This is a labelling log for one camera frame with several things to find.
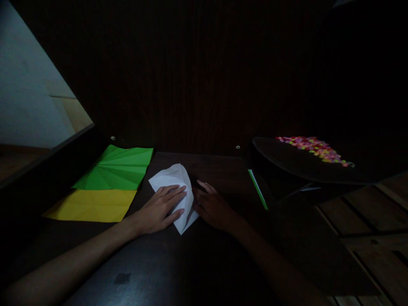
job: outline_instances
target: hand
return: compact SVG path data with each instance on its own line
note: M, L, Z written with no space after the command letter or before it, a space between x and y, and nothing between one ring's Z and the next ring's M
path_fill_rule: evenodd
M197 180L206 192L193 189L194 197L201 205L195 205L195 211L210 225L219 230L231 231L239 226L243 218L238 215L218 194L213 186Z
M132 239L144 234L152 234L164 230L184 213L184 209L173 212L170 210L178 204L187 194L186 186L172 185L160 187L154 196L136 213L123 221L133 227Z

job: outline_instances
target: folded paper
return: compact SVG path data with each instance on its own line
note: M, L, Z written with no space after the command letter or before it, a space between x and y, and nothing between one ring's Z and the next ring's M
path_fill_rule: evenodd
M84 190L137 190L153 149L121 149L109 145L95 165L72 187Z
M75 190L43 213L43 217L64 221L120 222L136 190Z
M174 222L178 232L182 235L198 218L198 214L192 208L194 195L186 169L181 164L174 164L170 168L157 173L149 180L149 183L155 192L162 186L186 185L187 195L174 208L174 210L184 209L181 217Z

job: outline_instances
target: green origami paper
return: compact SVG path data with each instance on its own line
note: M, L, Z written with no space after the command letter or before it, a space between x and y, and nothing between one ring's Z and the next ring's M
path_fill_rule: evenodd
M152 154L153 149L121 149L109 145L95 165L72 188L137 190Z

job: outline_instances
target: forearm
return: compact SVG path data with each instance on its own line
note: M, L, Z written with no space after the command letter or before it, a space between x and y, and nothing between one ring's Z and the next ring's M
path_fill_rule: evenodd
M54 258L6 289L10 305L53 305L131 238L126 222Z
M316 287L243 219L229 230L248 251L286 305L327 305Z

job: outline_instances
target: wooden floor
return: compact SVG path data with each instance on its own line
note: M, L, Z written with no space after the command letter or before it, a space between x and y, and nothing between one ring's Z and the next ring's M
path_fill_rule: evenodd
M408 301L408 173L316 207L381 296L329 297L336 306Z

